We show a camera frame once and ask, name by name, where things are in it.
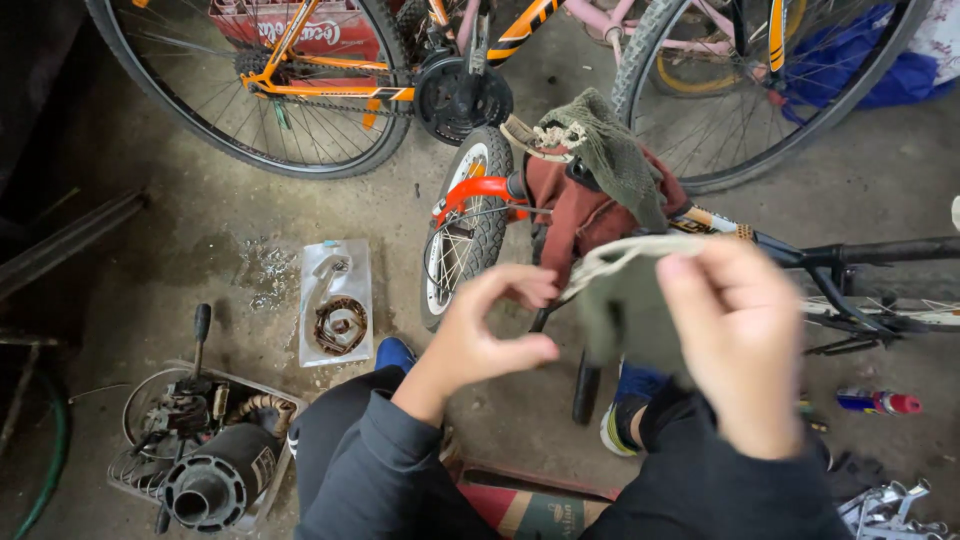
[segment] small bicycle wheel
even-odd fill
[[[510,143],[496,128],[483,127],[467,136],[454,156],[438,200],[463,180],[476,176],[507,176],[514,171]],[[451,212],[451,226],[434,234],[430,227],[423,254],[420,318],[436,331],[459,283],[496,264],[507,229],[506,206],[497,197],[470,197],[463,213]],[[477,212],[486,212],[470,217]]]
[[[774,75],[765,0],[653,0],[624,50],[613,104],[688,193],[733,187],[850,112],[930,3],[786,0],[785,64]],[[742,54],[728,35],[736,18]]]
[[[929,271],[919,263],[892,267],[852,267],[852,290],[846,301],[881,324],[900,332],[960,331],[960,283],[950,272]],[[801,310],[807,322],[848,331],[850,321],[823,296],[806,274],[789,272],[804,294]]]
[[[386,160],[410,127],[409,101],[254,93],[240,74],[262,73],[302,3],[296,0],[86,0],[123,67],[181,124],[233,158],[273,173],[326,180]],[[294,37],[277,86],[406,87],[410,71],[385,0],[323,2]],[[346,66],[305,61],[343,59]],[[369,64],[386,65],[386,70]]]

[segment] white rim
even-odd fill
[[[474,144],[467,150],[467,153],[464,154],[464,158],[460,161],[460,164],[457,165],[457,170],[453,173],[453,178],[450,181],[447,193],[449,193],[455,185],[467,178],[470,166],[477,162],[483,163],[484,166],[487,166],[490,162],[487,145],[483,142]],[[481,197],[471,197],[467,199],[466,213],[477,211],[481,201]],[[462,222],[463,228],[472,230],[476,226],[477,219],[479,219],[479,217]],[[464,261],[467,257],[471,242],[472,240],[451,234],[448,230],[443,230],[434,236],[433,242],[430,245],[430,259],[427,262],[428,275],[443,288],[449,290],[456,288],[457,281],[459,281],[460,276],[464,273]],[[452,296],[452,294],[443,291],[435,285],[433,281],[427,280],[426,303],[430,312],[434,315],[440,315],[444,312]]]
[[[893,307],[885,307],[880,301],[873,298],[846,299],[865,315],[892,315],[912,319],[918,323],[931,326],[960,327],[960,303],[935,302],[932,300],[898,299]],[[801,302],[800,310],[811,315],[837,315],[839,311],[832,306],[826,297],[811,296]]]

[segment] rusty parts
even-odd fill
[[[367,335],[367,310],[352,298],[331,300],[317,309],[313,335],[324,353],[343,356]]]

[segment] sneaker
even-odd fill
[[[624,457],[639,452],[639,445],[630,436],[630,422],[669,379],[659,371],[631,366],[620,358],[620,383],[616,386],[613,403],[600,422],[600,440],[608,450]]]
[[[417,355],[407,347],[399,337],[386,337],[376,348],[376,362],[373,369],[387,366],[399,366],[403,373],[410,373],[410,368],[417,363]]]

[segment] person's right hand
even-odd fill
[[[751,457],[797,454],[802,320],[793,284],[753,244],[721,237],[694,258],[662,258],[657,277],[720,433]]]

